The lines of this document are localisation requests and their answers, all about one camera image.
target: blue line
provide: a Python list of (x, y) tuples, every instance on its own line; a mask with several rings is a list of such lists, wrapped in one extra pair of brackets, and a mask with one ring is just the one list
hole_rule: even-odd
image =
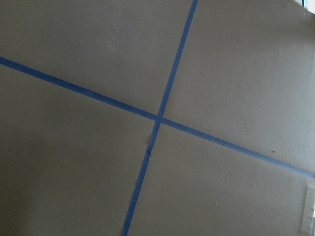
[(143, 111), (143, 110), (141, 110), (139, 108), (133, 107), (133, 106), (128, 105), (126, 103), (117, 101), (117, 100), (112, 99), (110, 97), (106, 97), (104, 95), (101, 95), (99, 93), (93, 92), (93, 91), (88, 90), (86, 88), (82, 88), (82, 87), (77, 86), (75, 84), (72, 84), (72, 83), (66, 82), (64, 80), (58, 79), (58, 78), (53, 77), (51, 75), (47, 75), (45, 73), (42, 73), (40, 71), (34, 70), (32, 68), (29, 68), (27, 66), (21, 65), (19, 63), (14, 62), (14, 61), (5, 59), (3, 57), (0, 57), (0, 64), (2, 64), (4, 66), (7, 66), (7, 67), (10, 67), (12, 69), (18, 70), (20, 72), (23, 72), (25, 74), (34, 76), (34, 77), (39, 78), (41, 80), (47, 81), (49, 83), (58, 85), (58, 86), (63, 87), (65, 89), (69, 89), (71, 91), (80, 93), (80, 94), (85, 95), (87, 97), (91, 97), (91, 98), (96, 99), (98, 101), (110, 104), (110, 105), (112, 105), (114, 107), (118, 107), (118, 108), (121, 108), (121, 109), (123, 109), (125, 111), (132, 112), (132, 113), (140, 115), (142, 117), (145, 117), (145, 118), (148, 118), (148, 119), (151, 119), (151, 120), (156, 120), (157, 119), (157, 116), (154, 115), (154, 114), (151, 114), (149, 112)]
[(131, 221), (132, 221), (134, 210), (135, 210), (136, 205), (137, 205), (137, 201), (138, 201), (138, 198), (139, 198), (139, 194), (140, 194), (140, 190), (141, 190), (142, 183), (143, 183), (143, 180), (144, 180), (144, 176), (145, 176), (146, 171), (147, 171), (147, 167), (148, 167), (148, 164), (149, 164), (151, 153), (152, 153), (152, 150), (153, 150), (153, 147), (154, 147), (157, 135), (158, 135), (159, 127), (160, 127), (161, 122), (162, 122), (162, 118), (163, 118), (163, 115), (164, 115), (166, 104), (167, 104), (167, 101), (168, 101), (168, 98), (169, 98), (169, 95), (170, 95), (170, 92), (171, 92), (171, 89), (172, 89), (172, 85), (173, 85), (173, 82), (174, 82), (174, 79), (175, 79), (175, 76), (176, 76), (176, 72), (177, 72), (177, 69), (178, 69), (179, 62), (181, 60), (181, 56), (182, 56), (182, 53), (183, 53), (183, 50), (184, 50), (185, 42), (186, 42), (187, 35), (188, 35), (189, 29), (190, 29), (190, 25), (191, 25), (191, 22), (192, 22), (192, 19), (193, 19), (193, 15), (194, 15), (196, 7), (197, 7), (197, 3), (198, 3), (198, 0), (193, 0), (193, 2), (191, 4), (191, 7), (190, 7), (190, 11), (189, 11), (189, 14), (188, 14), (188, 17), (187, 17), (185, 28), (184, 28), (184, 31), (183, 31), (183, 34), (182, 34), (182, 37), (181, 37), (181, 41), (180, 41), (180, 44), (179, 44), (179, 47), (178, 47), (178, 50), (177, 50), (177, 53), (176, 53), (176, 56), (175, 56), (175, 59), (174, 59), (174, 62), (173, 62), (172, 70), (170, 72), (170, 75), (169, 75), (169, 78), (168, 78), (168, 82), (167, 82), (167, 85), (166, 85), (166, 88), (165, 88), (165, 91), (164, 91), (163, 99), (161, 101), (161, 105), (160, 105), (160, 108), (159, 108), (159, 111), (158, 111), (157, 119), (155, 121), (153, 130), (152, 130), (151, 141), (150, 141), (150, 144), (147, 147), (147, 150), (146, 150), (146, 153), (145, 153), (145, 156), (144, 156), (144, 160), (143, 160), (143, 163), (142, 163), (142, 166), (141, 166), (141, 169), (140, 169), (140, 173), (139, 173), (139, 176), (138, 176), (137, 184), (136, 184), (136, 187), (134, 189), (134, 192), (133, 192), (133, 195), (132, 195), (132, 198), (131, 198), (131, 202), (130, 202), (130, 205), (129, 205), (129, 208), (128, 208), (127, 216), (126, 216), (126, 219), (125, 219), (125, 222), (124, 222), (124, 228), (123, 228), (123, 234), (122, 234), (123, 236), (127, 236), (129, 228), (130, 228), (130, 224), (131, 224)]
[(238, 146), (238, 145), (236, 145), (236, 144), (229, 143), (229, 142), (227, 142), (227, 141), (225, 141), (225, 140), (222, 140), (222, 139), (216, 138), (216, 137), (214, 137), (214, 136), (212, 136), (212, 135), (205, 134), (205, 133), (203, 133), (203, 132), (201, 132), (201, 131), (198, 131), (198, 130), (189, 128), (189, 127), (187, 127), (187, 126), (185, 126), (185, 125), (182, 125), (182, 124), (179, 124), (179, 123), (176, 123), (176, 122), (173, 122), (173, 121), (171, 121), (171, 120), (164, 119), (164, 118), (162, 119), (162, 123), (165, 124), (165, 125), (167, 125), (167, 126), (173, 127), (173, 128), (175, 128), (175, 129), (178, 129), (178, 130), (184, 131), (184, 132), (186, 132), (186, 133), (192, 134), (192, 135), (194, 135), (194, 136), (197, 136), (197, 137), (199, 137), (199, 138), (202, 138), (202, 139), (211, 141), (211, 142), (216, 143), (216, 144), (219, 144), (219, 145), (221, 145), (221, 146), (224, 146), (224, 147), (233, 149), (233, 150), (235, 150), (235, 151), (244, 153), (244, 154), (246, 154), (246, 155), (255, 157), (255, 158), (259, 159), (259, 160), (272, 163), (272, 164), (274, 164), (274, 165), (283, 167), (283, 168), (285, 168), (285, 169), (287, 169), (287, 170), (290, 170), (290, 171), (299, 173), (299, 174), (301, 174), (301, 175), (304, 175), (304, 176), (311, 177), (311, 178), (314, 178), (314, 179), (315, 179), (315, 174), (313, 174), (313, 173), (311, 173), (311, 172), (308, 172), (308, 171), (302, 170), (302, 169), (300, 169), (300, 168), (291, 166), (291, 165), (286, 164), (286, 163), (284, 163), (284, 162), (282, 162), (282, 161), (275, 160), (275, 159), (273, 159), (273, 158), (271, 158), (271, 157), (262, 155), (262, 154), (260, 154), (260, 153), (255, 152), (255, 151), (251, 151), (251, 150), (249, 150), (249, 149), (247, 149), (247, 148)]

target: blue tape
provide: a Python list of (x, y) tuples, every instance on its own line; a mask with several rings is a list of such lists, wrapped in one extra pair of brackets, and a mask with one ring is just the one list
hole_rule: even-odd
[(176, 76), (178, 65), (179, 65), (179, 62), (180, 62), (182, 54), (183, 54), (185, 42), (186, 42), (187, 35), (188, 35), (189, 29), (190, 29), (190, 25), (191, 25), (191, 22), (192, 22), (192, 19), (193, 19), (193, 15), (194, 15), (196, 7), (197, 7), (197, 3), (198, 3), (198, 0), (193, 0), (193, 2), (191, 4), (191, 7), (190, 7), (190, 11), (189, 11), (189, 14), (188, 14), (188, 17), (187, 17), (187, 20), (186, 20), (185, 28), (184, 28), (184, 31), (183, 31), (183, 34), (182, 34), (182, 37), (181, 37), (181, 41), (180, 41), (180, 44), (179, 44), (179, 47), (178, 47), (178, 50), (177, 50), (177, 53), (176, 53), (176, 56), (175, 56), (175, 59), (174, 59), (174, 62), (173, 62), (173, 66), (172, 66), (172, 69), (171, 69), (168, 81), (167, 81), (167, 85), (166, 85), (166, 88), (165, 88), (165, 91), (164, 91), (164, 95), (163, 95), (163, 98), (162, 98), (162, 101), (161, 101), (161, 105), (160, 105), (160, 108), (158, 110), (157, 119), (155, 121), (153, 130), (152, 130), (151, 141), (150, 141), (150, 144), (147, 147), (147, 150), (146, 150), (146, 153), (145, 153), (145, 157), (144, 157), (144, 160), (143, 160), (143, 163), (142, 163), (142, 166), (141, 166), (141, 169), (140, 169), (140, 173), (139, 173), (139, 176), (138, 176), (137, 184), (136, 184), (136, 187), (134, 189), (134, 192), (133, 192), (133, 195), (132, 195), (132, 198), (131, 198), (131, 202), (130, 202), (130, 205), (129, 205), (129, 208), (128, 208), (127, 216), (126, 216), (126, 219), (125, 219), (125, 222), (124, 222), (124, 228), (123, 228), (123, 234), (122, 234), (123, 236), (127, 236), (129, 228), (130, 228), (130, 224), (131, 224), (131, 221), (132, 221), (134, 210), (135, 210), (136, 205), (137, 205), (137, 201), (138, 201), (138, 198), (139, 198), (139, 194), (140, 194), (140, 190), (141, 190), (142, 183), (143, 183), (143, 180), (144, 180), (144, 176), (146, 174), (147, 167), (148, 167), (148, 164), (149, 164), (149, 160), (150, 160), (150, 157), (151, 157), (151, 153), (152, 153), (152, 150), (153, 150), (153, 147), (154, 147), (157, 135), (158, 135), (158, 130), (159, 130), (159, 127), (160, 127), (161, 122), (162, 122), (162, 118), (163, 118), (163, 115), (164, 115), (164, 112), (165, 112), (166, 104), (167, 104), (169, 95), (171, 93), (171, 89), (172, 89), (172, 85), (174, 83), (174, 79), (175, 79), (175, 76)]
[(63, 87), (65, 89), (69, 89), (71, 91), (80, 93), (82, 95), (85, 95), (87, 97), (93, 98), (95, 100), (98, 100), (98, 101), (110, 104), (110, 105), (112, 105), (114, 107), (118, 107), (118, 108), (121, 108), (121, 109), (123, 109), (125, 111), (128, 111), (128, 112), (140, 115), (142, 117), (145, 117), (145, 118), (148, 118), (148, 119), (151, 119), (151, 120), (156, 120), (156, 118), (157, 118), (156, 115), (151, 114), (151, 113), (146, 112), (146, 111), (143, 111), (143, 110), (141, 110), (139, 108), (136, 108), (136, 107), (133, 107), (133, 106), (128, 105), (126, 103), (117, 101), (117, 100), (112, 99), (110, 97), (106, 97), (104, 95), (101, 95), (99, 93), (93, 92), (93, 91), (88, 90), (86, 88), (82, 88), (82, 87), (77, 86), (75, 84), (72, 84), (72, 83), (66, 82), (64, 80), (58, 79), (58, 78), (53, 77), (51, 75), (47, 75), (45, 73), (42, 73), (40, 71), (34, 70), (32, 68), (29, 68), (27, 66), (21, 65), (19, 63), (14, 62), (14, 61), (5, 59), (3, 57), (0, 57), (0, 64), (4, 65), (4, 66), (7, 66), (7, 67), (10, 67), (12, 69), (18, 70), (20, 72), (23, 72), (25, 74), (34, 76), (34, 77), (39, 78), (41, 80), (47, 81), (49, 83), (58, 85), (58, 86)]
[(249, 150), (249, 149), (247, 149), (247, 148), (238, 146), (238, 145), (236, 145), (236, 144), (229, 143), (229, 142), (227, 142), (227, 141), (225, 141), (225, 140), (216, 138), (216, 137), (211, 136), (211, 135), (209, 135), (209, 134), (205, 134), (205, 133), (203, 133), (203, 132), (200, 132), (200, 131), (198, 131), (198, 130), (189, 128), (189, 127), (184, 126), (184, 125), (182, 125), (182, 124), (173, 122), (173, 121), (171, 121), (171, 120), (168, 120), (168, 119), (164, 119), (164, 118), (163, 118), (163, 119), (162, 119), (162, 123), (165, 124), (165, 125), (167, 125), (167, 126), (170, 126), (170, 127), (172, 127), (172, 128), (175, 128), (175, 129), (184, 131), (184, 132), (186, 132), (186, 133), (192, 134), (192, 135), (194, 135), (194, 136), (197, 136), (197, 137), (199, 137), (199, 138), (202, 138), (202, 139), (211, 141), (211, 142), (213, 142), (213, 143), (215, 143), (215, 144), (219, 144), (219, 145), (221, 145), (221, 146), (224, 146), (224, 147), (233, 149), (233, 150), (235, 150), (235, 151), (244, 153), (244, 154), (246, 154), (246, 155), (255, 157), (255, 158), (259, 159), (259, 160), (272, 163), (272, 164), (274, 164), (274, 165), (283, 167), (283, 168), (285, 168), (285, 169), (287, 169), (287, 170), (290, 170), (290, 171), (299, 173), (299, 174), (304, 175), (304, 176), (307, 176), (307, 177), (315, 178), (315, 174), (313, 174), (313, 173), (311, 173), (311, 172), (308, 172), (308, 171), (305, 171), (305, 170), (303, 170), (303, 169), (300, 169), (300, 168), (291, 166), (291, 165), (286, 164), (286, 163), (284, 163), (284, 162), (282, 162), (282, 161), (275, 160), (275, 159), (273, 159), (273, 158), (271, 158), (271, 157), (262, 155), (262, 154), (260, 154), (260, 153), (254, 152), (254, 151), (251, 151), (251, 150)]

